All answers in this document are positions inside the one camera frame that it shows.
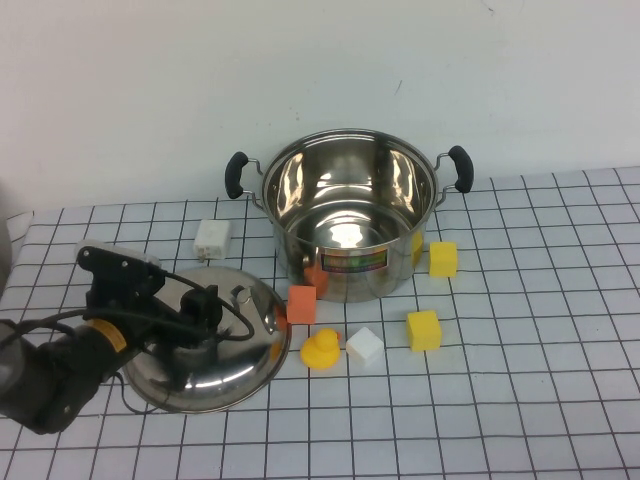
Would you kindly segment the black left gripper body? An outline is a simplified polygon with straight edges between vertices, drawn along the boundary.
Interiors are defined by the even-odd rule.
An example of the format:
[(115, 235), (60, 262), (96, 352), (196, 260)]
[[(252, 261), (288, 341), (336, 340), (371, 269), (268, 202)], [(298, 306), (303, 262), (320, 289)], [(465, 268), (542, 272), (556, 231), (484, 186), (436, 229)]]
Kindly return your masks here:
[(169, 277), (156, 257), (120, 246), (78, 244), (76, 263), (93, 275), (86, 294), (89, 309), (152, 324), (175, 322), (176, 311), (156, 298)]

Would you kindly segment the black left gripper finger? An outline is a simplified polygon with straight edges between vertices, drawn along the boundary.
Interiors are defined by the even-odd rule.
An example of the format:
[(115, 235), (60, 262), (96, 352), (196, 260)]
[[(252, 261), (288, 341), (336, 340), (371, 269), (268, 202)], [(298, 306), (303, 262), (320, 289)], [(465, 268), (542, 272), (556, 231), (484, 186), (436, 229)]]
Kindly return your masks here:
[(173, 320), (186, 326), (218, 326), (221, 321), (218, 287), (188, 289), (180, 298)]
[(158, 320), (154, 323), (149, 342), (164, 345), (167, 348), (192, 349), (214, 339), (216, 335), (217, 332), (214, 329)]

